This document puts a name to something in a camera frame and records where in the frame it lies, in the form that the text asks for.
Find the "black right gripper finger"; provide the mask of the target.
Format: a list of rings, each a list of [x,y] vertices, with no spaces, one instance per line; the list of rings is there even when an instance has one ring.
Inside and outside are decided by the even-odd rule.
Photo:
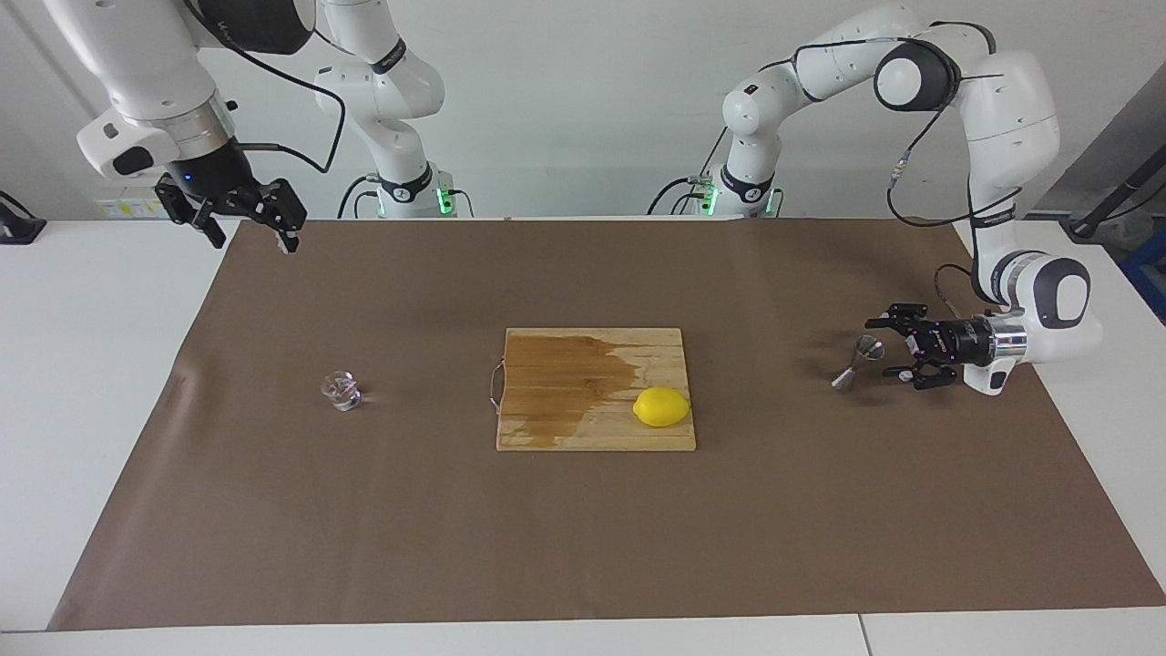
[[[293,254],[298,249],[297,233],[307,220],[307,209],[288,179],[245,184],[241,186],[241,207],[247,219],[276,233],[281,252]]]
[[[159,179],[155,183],[154,192],[170,221],[178,225],[190,225],[201,235],[208,237],[212,248],[222,249],[226,237],[220,224],[212,216],[215,209],[212,202],[201,202],[199,207],[196,209],[173,178]]]

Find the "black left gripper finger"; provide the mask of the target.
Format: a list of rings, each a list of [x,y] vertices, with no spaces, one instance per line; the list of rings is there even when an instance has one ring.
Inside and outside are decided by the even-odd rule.
[[[957,372],[956,364],[920,360],[911,365],[888,366],[884,369],[884,378],[898,379],[916,392],[923,392],[954,383]]]
[[[893,331],[906,337],[911,336],[937,336],[937,323],[928,317],[927,304],[920,303],[892,303],[885,312],[878,317],[870,317],[865,320],[869,331]]]

